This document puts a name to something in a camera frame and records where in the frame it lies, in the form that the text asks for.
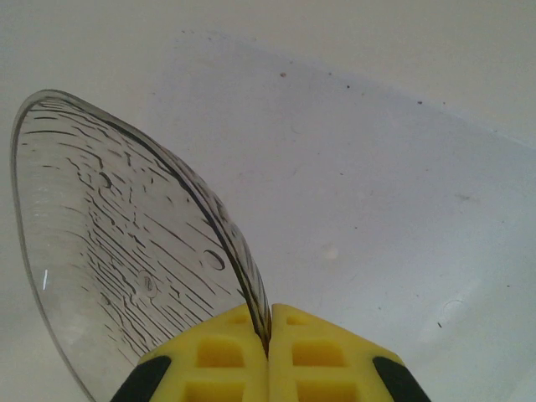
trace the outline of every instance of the clear plastic dish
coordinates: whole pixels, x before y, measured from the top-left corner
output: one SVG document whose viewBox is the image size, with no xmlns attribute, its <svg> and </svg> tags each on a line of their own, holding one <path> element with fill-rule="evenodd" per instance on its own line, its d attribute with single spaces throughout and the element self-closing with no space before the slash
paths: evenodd
<svg viewBox="0 0 536 402">
<path fill-rule="evenodd" d="M 13 192 L 28 277 L 80 385 L 107 401 L 144 353 L 246 301 L 270 310 L 225 207 L 169 150 L 63 92 L 21 106 Z"/>
</svg>

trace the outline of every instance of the textured plastic surface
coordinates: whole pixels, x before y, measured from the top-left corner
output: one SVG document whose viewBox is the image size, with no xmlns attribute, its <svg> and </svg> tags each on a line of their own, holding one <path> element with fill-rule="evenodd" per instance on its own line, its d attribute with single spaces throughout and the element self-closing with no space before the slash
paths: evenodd
<svg viewBox="0 0 536 402">
<path fill-rule="evenodd" d="M 140 356 L 244 299 L 267 339 L 270 312 L 242 234 L 170 151 L 43 91 L 18 113 L 12 164 L 30 281 L 90 397 L 109 400 Z"/>
<path fill-rule="evenodd" d="M 266 355 L 246 305 L 189 329 L 140 363 L 159 356 L 171 364 L 151 402 L 268 400 Z"/>
<path fill-rule="evenodd" d="M 273 320 L 270 402 L 393 402 L 373 359 L 396 354 L 294 307 L 275 304 Z"/>
</svg>

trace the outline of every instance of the yellow plastic grip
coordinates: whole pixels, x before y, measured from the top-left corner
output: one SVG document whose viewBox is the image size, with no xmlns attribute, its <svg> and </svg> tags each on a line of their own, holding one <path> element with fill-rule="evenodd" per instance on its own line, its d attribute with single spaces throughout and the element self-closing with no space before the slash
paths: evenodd
<svg viewBox="0 0 536 402">
<path fill-rule="evenodd" d="M 400 358 L 294 307 L 273 306 L 269 359 L 246 305 L 144 356 L 112 402 L 430 402 Z"/>
</svg>

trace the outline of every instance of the dark speck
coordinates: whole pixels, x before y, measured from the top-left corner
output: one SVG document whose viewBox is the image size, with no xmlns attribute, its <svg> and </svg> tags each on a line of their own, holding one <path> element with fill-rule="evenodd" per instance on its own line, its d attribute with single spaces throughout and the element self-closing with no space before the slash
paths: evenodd
<svg viewBox="0 0 536 402">
<path fill-rule="evenodd" d="M 471 199 L 471 196 L 470 195 L 465 195 L 465 194 L 454 194 L 454 196 L 456 198 L 458 198 L 460 201 L 469 201 Z"/>
</svg>

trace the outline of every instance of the black rubber pad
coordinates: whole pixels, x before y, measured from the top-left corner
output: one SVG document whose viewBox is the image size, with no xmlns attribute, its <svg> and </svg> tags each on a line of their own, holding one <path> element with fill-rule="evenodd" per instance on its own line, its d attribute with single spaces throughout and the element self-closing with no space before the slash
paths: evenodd
<svg viewBox="0 0 536 402">
<path fill-rule="evenodd" d="M 374 358 L 373 362 L 394 402 L 430 402 L 405 366 L 382 357 Z"/>
<path fill-rule="evenodd" d="M 158 356 L 134 368 L 111 402 L 149 402 L 157 390 L 171 359 Z"/>
</svg>

